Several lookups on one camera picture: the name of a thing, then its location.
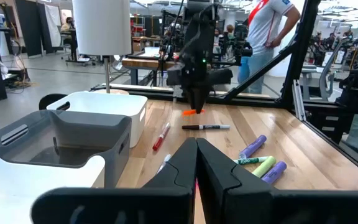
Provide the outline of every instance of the concrete floor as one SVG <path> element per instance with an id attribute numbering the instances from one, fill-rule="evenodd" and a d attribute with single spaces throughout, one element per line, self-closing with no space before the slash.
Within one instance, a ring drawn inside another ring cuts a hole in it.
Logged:
<path id="1" fill-rule="evenodd" d="M 38 110 L 39 100 L 50 93 L 69 94 L 76 91 L 89 90 L 91 87 L 105 83 L 104 67 L 102 65 L 88 65 L 84 67 L 66 63 L 61 57 L 66 58 L 68 53 L 51 54 L 43 57 L 28 58 L 22 56 L 24 65 L 28 69 L 29 76 L 33 85 L 16 93 L 8 94 L 6 100 L 0 101 L 0 128 L 11 124 L 19 118 Z M 7 67 L 16 67 L 20 62 L 13 60 L 13 57 L 4 57 L 3 63 Z M 232 68 L 234 77 L 231 85 L 219 86 L 217 90 L 229 90 L 238 86 L 238 68 Z M 142 79 L 149 71 L 140 70 L 139 79 Z M 273 98 L 280 96 L 280 90 L 284 78 L 266 76 L 262 94 Z M 125 74 L 113 81 L 113 83 L 129 84 L 130 76 Z M 334 91 L 333 99 L 340 95 L 339 91 Z"/>

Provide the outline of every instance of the lamp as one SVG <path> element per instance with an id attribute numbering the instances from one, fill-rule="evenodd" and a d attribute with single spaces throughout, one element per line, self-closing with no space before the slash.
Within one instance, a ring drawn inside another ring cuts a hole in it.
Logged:
<path id="1" fill-rule="evenodd" d="M 131 53 L 129 0 L 73 0 L 78 51 L 102 55 L 110 93 L 109 56 Z"/>

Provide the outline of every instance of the black metal frame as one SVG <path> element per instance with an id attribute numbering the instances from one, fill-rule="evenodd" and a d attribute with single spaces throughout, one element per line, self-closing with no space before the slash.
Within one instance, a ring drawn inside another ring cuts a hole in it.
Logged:
<path id="1" fill-rule="evenodd" d="M 301 22 L 298 28 L 299 35 L 293 43 L 284 48 L 278 56 L 272 59 L 265 67 L 261 68 L 257 73 L 253 74 L 246 81 L 241 83 L 237 88 L 231 89 L 225 95 L 214 95 L 207 98 L 206 102 L 211 104 L 221 105 L 238 105 L 238 106 L 256 106 L 268 108 L 283 108 L 293 112 L 293 80 L 298 80 L 301 75 L 304 58 L 306 57 L 308 44 L 313 32 L 314 22 L 318 13 L 318 5 L 320 0 L 306 0 L 303 8 Z M 271 68 L 276 66 L 280 61 L 287 56 L 291 56 L 290 64 L 288 67 L 287 76 L 283 84 L 283 91 L 281 97 L 264 98 L 264 97 L 249 97 L 239 96 L 249 85 L 262 77 Z M 134 88 L 120 88 L 128 91 L 132 95 L 146 96 L 151 100 L 168 100 L 174 99 L 173 91 L 169 90 L 140 90 Z M 184 98 L 177 98 L 177 101 L 186 101 Z M 323 101 L 310 101 L 304 100 L 305 111 L 308 112 L 308 120 L 305 124 L 312 131 L 326 140 L 332 147 L 344 154 L 355 165 L 358 166 L 358 157 L 346 152 L 346 150 L 339 147 L 339 142 L 343 133 L 349 132 L 349 127 L 352 123 L 355 114 L 358 110 L 348 110 L 331 102 Z M 330 117 L 336 117 L 335 120 L 330 120 Z M 323 131 L 325 127 L 333 130 Z"/>

